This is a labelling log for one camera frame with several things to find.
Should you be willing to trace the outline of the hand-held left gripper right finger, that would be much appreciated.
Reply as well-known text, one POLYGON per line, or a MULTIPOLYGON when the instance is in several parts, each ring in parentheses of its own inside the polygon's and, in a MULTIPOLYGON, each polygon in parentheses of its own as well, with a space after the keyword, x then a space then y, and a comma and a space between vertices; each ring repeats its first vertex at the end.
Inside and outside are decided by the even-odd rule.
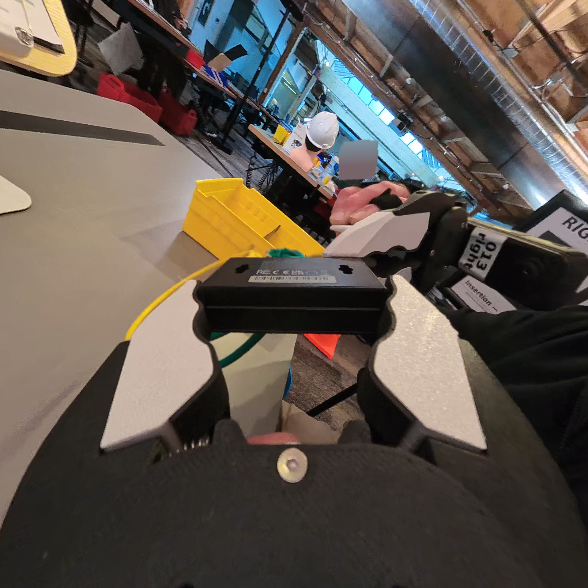
POLYGON ((376 443, 415 452, 436 440, 487 449, 457 332, 404 277, 392 276, 382 332, 358 375, 357 400, 376 443))

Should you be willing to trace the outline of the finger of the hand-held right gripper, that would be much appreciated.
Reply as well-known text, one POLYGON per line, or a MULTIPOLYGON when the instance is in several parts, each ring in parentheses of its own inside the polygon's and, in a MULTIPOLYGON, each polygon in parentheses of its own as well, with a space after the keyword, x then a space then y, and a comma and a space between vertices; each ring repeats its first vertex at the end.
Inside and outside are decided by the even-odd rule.
POLYGON ((358 259, 376 276, 413 276, 418 250, 429 230, 430 213, 378 212, 345 228, 324 250, 324 258, 358 259))

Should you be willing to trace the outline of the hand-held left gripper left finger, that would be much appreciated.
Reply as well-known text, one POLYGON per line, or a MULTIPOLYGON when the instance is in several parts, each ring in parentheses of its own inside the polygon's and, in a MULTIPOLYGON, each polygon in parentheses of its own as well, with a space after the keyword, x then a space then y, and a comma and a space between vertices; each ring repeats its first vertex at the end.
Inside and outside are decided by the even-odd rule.
POLYGON ((230 418, 198 285, 183 284, 131 336, 100 441, 104 452, 151 439, 179 452, 230 418))

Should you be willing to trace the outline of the black ethernet switch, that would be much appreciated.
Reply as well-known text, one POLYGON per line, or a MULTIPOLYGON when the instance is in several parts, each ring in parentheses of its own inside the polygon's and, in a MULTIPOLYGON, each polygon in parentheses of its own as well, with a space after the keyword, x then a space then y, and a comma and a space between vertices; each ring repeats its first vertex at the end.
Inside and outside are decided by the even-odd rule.
POLYGON ((361 259, 242 257, 193 296, 212 332, 374 336, 390 324, 392 294, 361 259))

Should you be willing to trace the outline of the yellow storage bin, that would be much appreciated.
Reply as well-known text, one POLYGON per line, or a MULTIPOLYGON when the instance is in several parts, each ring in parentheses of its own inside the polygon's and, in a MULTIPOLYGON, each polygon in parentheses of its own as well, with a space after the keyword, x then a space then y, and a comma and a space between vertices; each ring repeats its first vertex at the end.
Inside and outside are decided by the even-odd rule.
POLYGON ((321 257, 324 248, 242 179, 196 182, 182 231, 217 259, 243 251, 290 249, 321 257))

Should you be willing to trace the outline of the person's right forearm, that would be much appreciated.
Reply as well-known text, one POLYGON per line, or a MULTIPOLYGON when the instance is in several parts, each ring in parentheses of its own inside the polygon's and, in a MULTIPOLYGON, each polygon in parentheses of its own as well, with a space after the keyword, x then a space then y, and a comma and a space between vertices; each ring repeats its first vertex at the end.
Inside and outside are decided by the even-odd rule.
POLYGON ((541 438, 587 524, 587 306, 497 315, 441 309, 541 438))

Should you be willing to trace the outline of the person's right hand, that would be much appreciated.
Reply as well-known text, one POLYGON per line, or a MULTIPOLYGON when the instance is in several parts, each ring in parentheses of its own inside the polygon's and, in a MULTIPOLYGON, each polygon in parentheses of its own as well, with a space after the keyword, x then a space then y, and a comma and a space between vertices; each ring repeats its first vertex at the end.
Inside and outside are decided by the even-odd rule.
POLYGON ((334 202, 330 225, 353 225, 377 212, 396 209, 408 200, 412 191, 404 183, 387 180, 346 187, 334 202))

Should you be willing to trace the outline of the white paper label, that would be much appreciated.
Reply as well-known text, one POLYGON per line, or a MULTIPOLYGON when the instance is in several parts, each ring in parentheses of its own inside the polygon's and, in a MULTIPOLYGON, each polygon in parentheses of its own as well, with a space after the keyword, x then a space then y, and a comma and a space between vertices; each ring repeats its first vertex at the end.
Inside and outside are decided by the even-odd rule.
POLYGON ((497 315, 516 310, 498 291, 470 275, 460 278, 449 291, 475 312, 497 315))

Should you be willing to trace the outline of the framed marker sign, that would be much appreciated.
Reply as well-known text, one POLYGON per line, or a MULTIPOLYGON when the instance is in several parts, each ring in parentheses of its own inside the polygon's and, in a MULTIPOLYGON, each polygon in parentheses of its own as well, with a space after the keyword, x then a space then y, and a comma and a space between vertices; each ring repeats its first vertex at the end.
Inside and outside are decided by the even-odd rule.
POLYGON ((587 254, 587 204, 562 190, 522 220, 515 230, 587 254))

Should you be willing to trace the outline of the white hard hat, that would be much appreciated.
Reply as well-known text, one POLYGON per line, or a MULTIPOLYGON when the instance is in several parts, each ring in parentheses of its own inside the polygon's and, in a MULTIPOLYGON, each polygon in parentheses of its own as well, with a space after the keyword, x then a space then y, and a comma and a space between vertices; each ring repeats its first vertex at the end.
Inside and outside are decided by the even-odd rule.
POLYGON ((306 126, 306 144, 316 151, 333 147, 339 133, 336 114, 323 111, 315 115, 306 126))

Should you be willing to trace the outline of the white document stand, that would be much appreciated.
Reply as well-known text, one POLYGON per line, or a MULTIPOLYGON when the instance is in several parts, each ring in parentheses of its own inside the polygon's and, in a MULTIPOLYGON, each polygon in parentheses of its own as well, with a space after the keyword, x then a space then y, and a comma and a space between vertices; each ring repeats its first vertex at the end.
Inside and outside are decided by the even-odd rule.
POLYGON ((1 215, 27 210, 32 199, 23 189, 1 176, 1 215))

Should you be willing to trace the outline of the red storage bin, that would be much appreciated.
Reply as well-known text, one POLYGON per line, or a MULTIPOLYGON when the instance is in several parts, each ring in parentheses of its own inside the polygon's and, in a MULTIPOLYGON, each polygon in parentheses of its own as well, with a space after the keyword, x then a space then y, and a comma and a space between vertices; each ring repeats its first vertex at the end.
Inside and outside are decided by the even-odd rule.
POLYGON ((150 93, 113 74, 105 72, 100 74, 97 95, 133 106, 155 123, 160 121, 163 109, 158 101, 150 93))
POLYGON ((182 105, 173 97, 171 90, 164 86, 158 97, 162 109, 160 123, 179 136, 191 136, 198 122, 194 109, 182 105))

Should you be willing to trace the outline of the silver air duct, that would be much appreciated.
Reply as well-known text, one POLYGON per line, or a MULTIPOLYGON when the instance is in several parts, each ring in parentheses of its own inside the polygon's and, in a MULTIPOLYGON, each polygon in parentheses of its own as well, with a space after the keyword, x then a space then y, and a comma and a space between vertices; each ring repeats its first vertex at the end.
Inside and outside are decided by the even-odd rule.
POLYGON ((459 1, 345 1, 393 58, 533 206, 587 203, 587 156, 469 23, 459 1))

